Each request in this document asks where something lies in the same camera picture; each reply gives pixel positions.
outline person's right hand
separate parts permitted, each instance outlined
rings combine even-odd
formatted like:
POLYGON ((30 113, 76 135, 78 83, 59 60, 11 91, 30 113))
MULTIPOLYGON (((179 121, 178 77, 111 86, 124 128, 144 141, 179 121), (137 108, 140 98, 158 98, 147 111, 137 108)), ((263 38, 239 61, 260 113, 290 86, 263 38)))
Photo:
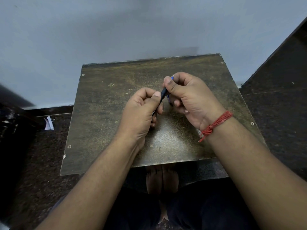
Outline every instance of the person's right hand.
POLYGON ((226 110, 216 99, 208 86, 198 77, 179 72, 165 77, 163 86, 170 92, 174 109, 186 115, 189 122, 203 131, 226 110))

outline dark pants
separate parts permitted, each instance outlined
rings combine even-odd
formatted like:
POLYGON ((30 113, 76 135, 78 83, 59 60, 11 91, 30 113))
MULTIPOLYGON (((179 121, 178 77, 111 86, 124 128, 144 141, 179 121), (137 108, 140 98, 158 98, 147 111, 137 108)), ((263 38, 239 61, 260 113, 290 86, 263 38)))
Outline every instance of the dark pants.
MULTIPOLYGON (((229 178, 196 182, 162 199, 170 223, 183 229, 259 229, 229 178)), ((160 215, 157 196, 123 188, 104 229, 153 229, 160 215)))

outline fingernail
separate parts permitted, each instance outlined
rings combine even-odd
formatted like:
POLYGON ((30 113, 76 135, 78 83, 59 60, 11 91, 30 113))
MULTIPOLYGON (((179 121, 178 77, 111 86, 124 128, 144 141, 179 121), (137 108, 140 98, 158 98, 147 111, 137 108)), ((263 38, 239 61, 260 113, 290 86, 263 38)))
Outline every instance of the fingernail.
POLYGON ((170 84, 172 82, 172 79, 169 76, 167 76, 164 78, 164 82, 166 82, 167 84, 170 84))
POLYGON ((155 92, 153 96, 157 96, 157 97, 160 97, 161 96, 161 93, 159 91, 155 92))

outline forearm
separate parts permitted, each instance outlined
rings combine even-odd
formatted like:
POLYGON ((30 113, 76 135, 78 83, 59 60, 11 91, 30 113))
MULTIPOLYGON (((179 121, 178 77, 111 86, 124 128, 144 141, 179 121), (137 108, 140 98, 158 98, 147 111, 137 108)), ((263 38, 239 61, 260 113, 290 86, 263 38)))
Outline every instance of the forearm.
POLYGON ((260 227, 307 226, 307 183, 276 159, 235 118, 216 127, 207 141, 260 227))
POLYGON ((102 229, 134 157, 129 139, 115 137, 37 229, 102 229))

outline tabletop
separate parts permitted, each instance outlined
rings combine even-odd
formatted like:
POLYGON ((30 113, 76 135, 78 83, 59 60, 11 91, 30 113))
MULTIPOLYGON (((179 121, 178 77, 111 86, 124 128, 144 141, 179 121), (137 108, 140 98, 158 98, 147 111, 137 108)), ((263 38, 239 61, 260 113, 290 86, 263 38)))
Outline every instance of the tabletop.
MULTIPOLYGON (((108 146, 129 98, 140 88, 162 90, 163 78, 183 71, 201 78, 217 99, 261 142, 264 139, 220 54, 83 65, 60 174, 85 173, 108 146)), ((163 100, 159 124, 146 136, 133 167, 214 158, 184 116, 163 100)))

